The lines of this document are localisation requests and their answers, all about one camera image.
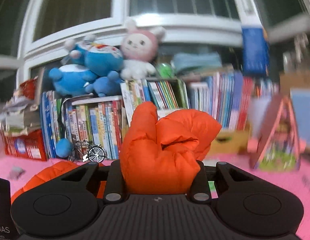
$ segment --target blue ball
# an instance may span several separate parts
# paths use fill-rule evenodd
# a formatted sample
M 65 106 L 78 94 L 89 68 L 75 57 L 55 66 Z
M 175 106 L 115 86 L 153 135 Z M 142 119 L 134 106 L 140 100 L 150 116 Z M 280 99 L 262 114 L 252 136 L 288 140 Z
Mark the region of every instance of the blue ball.
M 67 158 L 73 151 L 73 144 L 67 139 L 61 139 L 56 144 L 56 154 L 60 158 Z

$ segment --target pink mat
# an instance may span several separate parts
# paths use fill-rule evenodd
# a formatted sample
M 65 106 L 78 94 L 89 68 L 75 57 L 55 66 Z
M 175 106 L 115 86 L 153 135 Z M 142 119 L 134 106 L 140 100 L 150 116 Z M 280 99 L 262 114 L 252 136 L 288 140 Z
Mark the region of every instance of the pink mat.
M 220 161 L 231 163 L 245 171 L 248 171 L 262 179 L 265 179 L 277 186 L 280 186 L 295 195 L 297 195 L 304 205 L 304 218 L 298 229 L 298 236 L 303 240 L 310 240 L 310 165 L 302 163 L 299 172 L 291 173 L 266 173 L 261 171 L 253 171 L 248 167 L 248 160 L 245 156 L 236 155 L 218 155 L 214 156 Z M 26 170 L 18 181 L 11 180 L 11 194 L 25 185 L 28 180 L 35 174 L 46 167 L 49 167 L 60 160 L 51 159 L 47 162 L 32 161 L 10 156 L 0 157 L 0 178 L 7 179 L 9 171 L 13 166 L 18 166 Z M 104 161 L 105 165 L 109 165 L 110 161 Z M 308 180 L 309 185 L 305 185 L 303 180 Z

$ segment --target black device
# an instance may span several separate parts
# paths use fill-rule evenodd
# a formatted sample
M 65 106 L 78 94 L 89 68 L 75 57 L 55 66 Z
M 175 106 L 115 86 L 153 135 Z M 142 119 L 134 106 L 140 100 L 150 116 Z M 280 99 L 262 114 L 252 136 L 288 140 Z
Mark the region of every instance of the black device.
M 185 195 L 129 194 L 120 161 L 82 165 L 13 202 L 18 240 L 299 239 L 304 210 L 295 195 L 229 163 L 198 163 Z M 104 198 L 97 199 L 101 181 Z

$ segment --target miniature bicycle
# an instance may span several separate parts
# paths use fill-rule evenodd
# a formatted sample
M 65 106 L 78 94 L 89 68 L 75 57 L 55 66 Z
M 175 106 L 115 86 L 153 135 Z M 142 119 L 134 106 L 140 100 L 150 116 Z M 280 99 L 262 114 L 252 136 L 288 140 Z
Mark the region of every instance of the miniature bicycle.
M 83 156 L 83 161 L 92 161 L 101 163 L 107 156 L 105 150 L 98 144 L 93 144 L 92 141 L 78 141 L 73 139 L 74 147 Z M 88 147 L 87 153 L 82 152 L 82 148 Z

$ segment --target orange puffy fabric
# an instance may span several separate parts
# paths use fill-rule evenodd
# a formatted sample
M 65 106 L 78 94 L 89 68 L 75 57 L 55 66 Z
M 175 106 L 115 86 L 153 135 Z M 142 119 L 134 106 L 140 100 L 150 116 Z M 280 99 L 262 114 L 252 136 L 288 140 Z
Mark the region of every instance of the orange puffy fabric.
M 19 189 L 13 196 L 11 197 L 11 203 L 19 197 L 22 193 L 33 189 L 34 187 L 37 187 L 49 180 L 52 180 L 60 175 L 63 175 L 75 168 L 77 168 L 78 165 L 69 161 L 60 161 L 48 168 L 43 169 L 41 172 L 33 176 L 30 181 L 26 183 L 24 187 Z M 105 189 L 106 182 L 102 181 L 100 184 L 100 188 L 97 194 L 98 198 L 102 198 L 104 194 L 104 189 Z
M 194 109 L 158 120 L 151 102 L 139 105 L 120 153 L 127 189 L 135 194 L 184 194 L 189 190 L 221 125 Z

